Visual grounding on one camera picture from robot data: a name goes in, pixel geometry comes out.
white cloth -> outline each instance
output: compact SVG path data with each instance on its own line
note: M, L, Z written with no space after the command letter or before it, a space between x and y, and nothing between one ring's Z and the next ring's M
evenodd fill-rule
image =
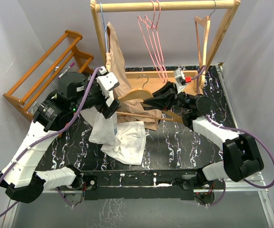
M127 165L141 165L146 146L146 131L143 121L117 124L116 143L105 143L101 151Z
M101 151L123 164L141 165L146 145L143 121L116 125L116 114L105 119L95 108L83 110L81 115L93 127L88 139L90 142L103 144Z

black marble tabletop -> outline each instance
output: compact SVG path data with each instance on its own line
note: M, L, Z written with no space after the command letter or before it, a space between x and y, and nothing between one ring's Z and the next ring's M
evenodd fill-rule
M167 70L197 70L195 66L167 67ZM153 68L127 68L127 71L150 71ZM216 67L205 76L204 94L212 100L211 117L225 126L235 127ZM92 170L166 170L199 168L222 159L222 151L204 136L183 124L160 121L157 131L146 130L146 147L140 166L124 165L107 156L101 145L88 141L92 127L80 116L46 151L38 171L73 164L82 171Z

purple marker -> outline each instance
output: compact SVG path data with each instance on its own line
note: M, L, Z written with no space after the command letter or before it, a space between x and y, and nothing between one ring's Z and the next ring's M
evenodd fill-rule
M58 76L58 79L60 79L71 67L73 67L75 62L72 62L69 67L67 67L63 72Z

beige cloth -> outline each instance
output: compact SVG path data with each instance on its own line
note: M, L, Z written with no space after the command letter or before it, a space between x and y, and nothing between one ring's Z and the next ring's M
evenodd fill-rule
M118 79L120 83L120 85L113 90L114 96L120 97L128 94L132 90L132 87L130 86L126 77L125 62L119 47L118 38L114 30L114 27L112 26L110 22L108 23L107 27L108 27L107 33L108 33L108 39L109 39L110 53L107 53L106 68L109 72L114 73L114 75L116 76L116 78ZM161 117L161 111L156 109L145 111L141 103L136 99L122 102L120 110L121 112ZM154 130L154 131L156 131L158 127L157 120L143 118L143 117L118 115L117 121L118 123L131 122L131 121L143 121L145 123L145 128Z

blue hanger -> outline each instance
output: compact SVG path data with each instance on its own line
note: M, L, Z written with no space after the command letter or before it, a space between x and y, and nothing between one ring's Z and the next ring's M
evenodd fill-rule
M102 15L102 23L103 23L103 28L104 28L104 33L105 33L105 46L107 48L107 52L109 52L109 48L108 48L108 34L107 34L107 26L105 25L104 22L104 17L103 17L103 12L102 12L102 4L100 3L100 8L101 8L101 15Z

